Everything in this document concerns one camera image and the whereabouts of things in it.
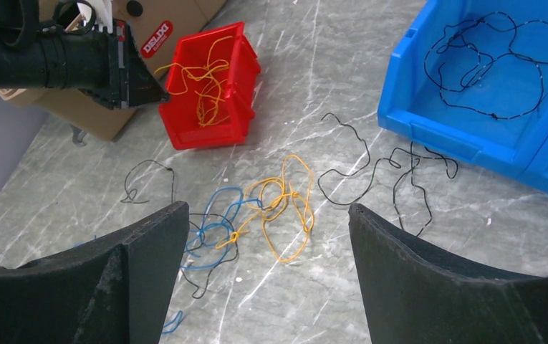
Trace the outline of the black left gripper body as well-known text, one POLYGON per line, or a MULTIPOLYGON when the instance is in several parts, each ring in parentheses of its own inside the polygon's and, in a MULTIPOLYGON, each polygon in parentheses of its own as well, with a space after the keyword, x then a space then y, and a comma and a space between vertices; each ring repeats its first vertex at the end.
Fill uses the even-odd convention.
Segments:
POLYGON ((0 89, 77 89, 109 109, 127 105, 127 24, 100 27, 96 8, 67 30, 58 20, 74 1, 59 1, 40 20, 38 1, 0 1, 0 89))

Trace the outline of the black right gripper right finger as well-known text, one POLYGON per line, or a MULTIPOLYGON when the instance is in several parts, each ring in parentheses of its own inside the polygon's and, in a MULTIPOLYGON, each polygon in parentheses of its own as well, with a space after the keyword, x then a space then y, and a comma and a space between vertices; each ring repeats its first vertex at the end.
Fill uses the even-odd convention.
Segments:
POLYGON ((548 277, 458 256, 362 204, 349 233, 373 343, 548 343, 548 277))

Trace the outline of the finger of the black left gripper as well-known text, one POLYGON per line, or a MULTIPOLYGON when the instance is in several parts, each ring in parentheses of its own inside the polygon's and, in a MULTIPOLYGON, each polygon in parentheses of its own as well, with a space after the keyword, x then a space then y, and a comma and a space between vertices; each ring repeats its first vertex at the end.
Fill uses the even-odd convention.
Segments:
POLYGON ((125 22, 124 52, 124 93, 127 108, 139 108, 150 104, 161 104, 169 101, 170 94, 140 56, 131 26, 125 22))

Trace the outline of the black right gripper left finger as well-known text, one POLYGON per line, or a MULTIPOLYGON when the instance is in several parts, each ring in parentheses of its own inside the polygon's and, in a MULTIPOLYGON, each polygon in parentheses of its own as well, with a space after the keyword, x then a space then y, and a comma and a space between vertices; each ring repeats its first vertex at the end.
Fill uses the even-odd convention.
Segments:
POLYGON ((0 268, 0 343, 157 343, 188 216, 178 201, 77 247, 0 268))

